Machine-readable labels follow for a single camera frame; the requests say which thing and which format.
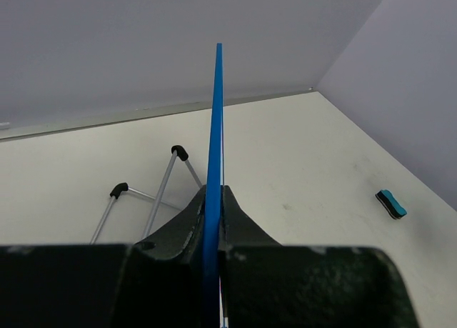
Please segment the blue whiteboard eraser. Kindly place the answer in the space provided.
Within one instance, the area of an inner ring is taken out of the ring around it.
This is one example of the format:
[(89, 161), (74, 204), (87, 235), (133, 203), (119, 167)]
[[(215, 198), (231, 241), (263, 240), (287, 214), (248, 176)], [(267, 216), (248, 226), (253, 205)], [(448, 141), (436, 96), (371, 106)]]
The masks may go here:
[(398, 203), (389, 190), (382, 189), (376, 193), (375, 197), (393, 219), (402, 219), (407, 215), (407, 211)]

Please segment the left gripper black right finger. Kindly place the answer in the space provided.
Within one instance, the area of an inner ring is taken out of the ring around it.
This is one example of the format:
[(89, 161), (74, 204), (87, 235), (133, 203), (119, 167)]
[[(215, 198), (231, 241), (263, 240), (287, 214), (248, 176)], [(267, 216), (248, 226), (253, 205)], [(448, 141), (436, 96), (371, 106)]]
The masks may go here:
[(396, 265), (380, 249), (286, 246), (222, 189), (219, 272), (230, 327), (416, 327)]

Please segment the blue framed small whiteboard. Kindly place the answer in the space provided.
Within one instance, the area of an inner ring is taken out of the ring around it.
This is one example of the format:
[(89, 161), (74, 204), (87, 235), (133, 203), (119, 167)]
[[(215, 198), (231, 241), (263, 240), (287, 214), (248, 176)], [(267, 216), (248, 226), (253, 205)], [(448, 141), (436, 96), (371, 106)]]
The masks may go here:
[(203, 236), (202, 326), (220, 326), (219, 224), (224, 185), (223, 44), (216, 45)]

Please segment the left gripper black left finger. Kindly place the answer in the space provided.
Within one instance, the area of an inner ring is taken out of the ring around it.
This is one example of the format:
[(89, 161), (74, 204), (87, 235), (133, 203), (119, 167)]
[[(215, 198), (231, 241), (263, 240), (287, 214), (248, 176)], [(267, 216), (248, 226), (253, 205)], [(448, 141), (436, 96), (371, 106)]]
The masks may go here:
[(3, 327), (199, 327), (205, 190), (135, 244), (1, 248)]

